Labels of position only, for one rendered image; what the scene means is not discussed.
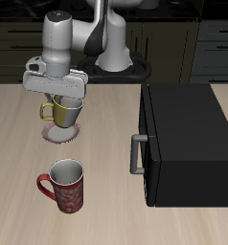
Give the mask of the red patterned mug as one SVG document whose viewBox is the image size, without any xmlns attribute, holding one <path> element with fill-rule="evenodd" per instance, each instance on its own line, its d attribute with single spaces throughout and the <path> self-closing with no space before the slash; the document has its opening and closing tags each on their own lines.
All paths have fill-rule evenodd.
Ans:
<svg viewBox="0 0 228 245">
<path fill-rule="evenodd" d="M 83 166 L 72 159 L 55 162 L 36 179 L 38 189 L 57 202 L 61 212 L 75 213 L 83 205 Z"/>
</svg>

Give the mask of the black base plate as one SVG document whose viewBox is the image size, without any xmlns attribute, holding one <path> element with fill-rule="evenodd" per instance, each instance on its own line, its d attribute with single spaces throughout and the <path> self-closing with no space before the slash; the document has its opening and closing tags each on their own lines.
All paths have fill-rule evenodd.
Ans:
<svg viewBox="0 0 228 245">
<path fill-rule="evenodd" d="M 145 83 L 151 75 L 151 66 L 144 60 L 140 53 L 130 54 L 133 64 L 121 72 L 107 72 L 97 66 L 97 59 L 87 56 L 79 65 L 78 70 L 88 75 L 91 84 L 141 84 Z"/>
</svg>

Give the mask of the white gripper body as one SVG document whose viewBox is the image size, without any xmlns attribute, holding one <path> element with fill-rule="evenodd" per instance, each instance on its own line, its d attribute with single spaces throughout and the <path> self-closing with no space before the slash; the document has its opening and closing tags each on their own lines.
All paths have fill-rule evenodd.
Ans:
<svg viewBox="0 0 228 245">
<path fill-rule="evenodd" d="M 88 75 L 83 71 L 71 70 L 62 78 L 48 77 L 39 72 L 26 71 L 23 76 L 23 87 L 26 90 L 83 99 Z"/>
</svg>

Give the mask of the dark kitchen cupboards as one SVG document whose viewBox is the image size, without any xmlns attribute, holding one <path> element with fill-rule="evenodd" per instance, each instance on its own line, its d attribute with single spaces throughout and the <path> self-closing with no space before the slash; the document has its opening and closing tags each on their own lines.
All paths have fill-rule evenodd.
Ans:
<svg viewBox="0 0 228 245">
<path fill-rule="evenodd" d="M 0 0 L 0 83 L 22 82 L 53 10 L 93 20 L 86 0 Z M 160 0 L 156 10 L 116 13 L 126 21 L 127 48 L 151 66 L 148 83 L 228 83 L 228 0 Z"/>
</svg>

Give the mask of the white plate with red rim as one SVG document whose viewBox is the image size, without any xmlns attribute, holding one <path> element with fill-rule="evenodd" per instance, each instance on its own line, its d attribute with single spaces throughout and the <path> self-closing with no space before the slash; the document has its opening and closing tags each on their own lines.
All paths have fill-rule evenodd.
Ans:
<svg viewBox="0 0 228 245">
<path fill-rule="evenodd" d="M 75 123 L 69 128 L 61 128 L 54 122 L 47 123 L 42 132 L 42 137 L 53 144 L 64 144 L 74 140 L 80 134 L 80 126 Z"/>
</svg>

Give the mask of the black microwave oven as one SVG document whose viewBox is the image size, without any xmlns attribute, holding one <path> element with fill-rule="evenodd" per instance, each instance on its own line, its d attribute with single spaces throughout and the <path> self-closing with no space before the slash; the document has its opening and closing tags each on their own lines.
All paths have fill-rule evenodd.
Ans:
<svg viewBox="0 0 228 245">
<path fill-rule="evenodd" d="M 228 122 L 209 84 L 141 86 L 130 172 L 150 207 L 228 206 Z"/>
</svg>

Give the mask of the white and yellow mug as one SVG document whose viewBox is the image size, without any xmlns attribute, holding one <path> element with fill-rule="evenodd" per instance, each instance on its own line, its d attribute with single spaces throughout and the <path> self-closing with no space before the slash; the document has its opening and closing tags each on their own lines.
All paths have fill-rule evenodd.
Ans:
<svg viewBox="0 0 228 245">
<path fill-rule="evenodd" d="M 45 116 L 44 108 L 51 107 L 52 115 Z M 75 99 L 53 95 L 51 102 L 43 102 L 40 106 L 40 118 L 44 121 L 53 121 L 61 128 L 73 126 L 83 107 L 83 99 Z"/>
</svg>

